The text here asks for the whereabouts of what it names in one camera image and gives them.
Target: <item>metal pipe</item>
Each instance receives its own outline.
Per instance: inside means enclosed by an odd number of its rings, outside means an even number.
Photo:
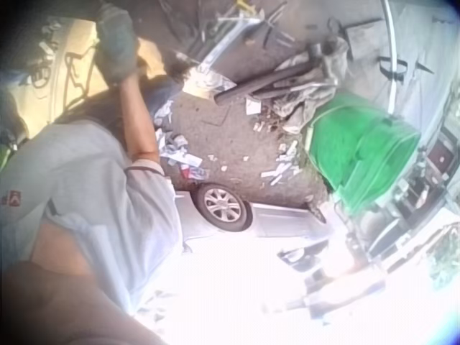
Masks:
[[[392,73],[391,85],[390,85],[390,97],[388,100],[388,113],[393,114],[395,112],[396,104],[396,80],[395,75],[397,72],[397,51],[396,51],[396,37],[395,27],[393,24],[393,15],[391,13],[390,4],[388,0],[381,0],[383,12],[385,14],[385,22],[387,23],[388,40],[390,41],[390,70]]]

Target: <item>hand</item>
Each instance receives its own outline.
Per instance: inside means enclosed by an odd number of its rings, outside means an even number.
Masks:
[[[139,43],[129,13],[104,4],[96,29],[100,40],[96,63],[109,83],[120,83],[136,71]]]

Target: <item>man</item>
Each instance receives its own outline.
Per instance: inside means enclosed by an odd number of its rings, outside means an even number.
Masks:
[[[129,315],[181,253],[175,193],[139,89],[132,21],[105,4],[97,29],[128,154],[80,119],[46,127],[0,175],[2,326],[24,344],[161,344]]]

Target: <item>car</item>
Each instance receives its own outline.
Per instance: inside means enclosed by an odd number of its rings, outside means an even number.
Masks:
[[[224,185],[201,184],[178,191],[175,199],[187,250],[195,252],[205,239],[265,239],[275,251],[309,247],[327,241],[334,229],[310,211],[244,201]]]

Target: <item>gray glove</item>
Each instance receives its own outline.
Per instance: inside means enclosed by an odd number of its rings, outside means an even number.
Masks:
[[[119,83],[136,70],[139,42],[129,13],[103,4],[96,29],[100,43],[96,64],[108,83]]]

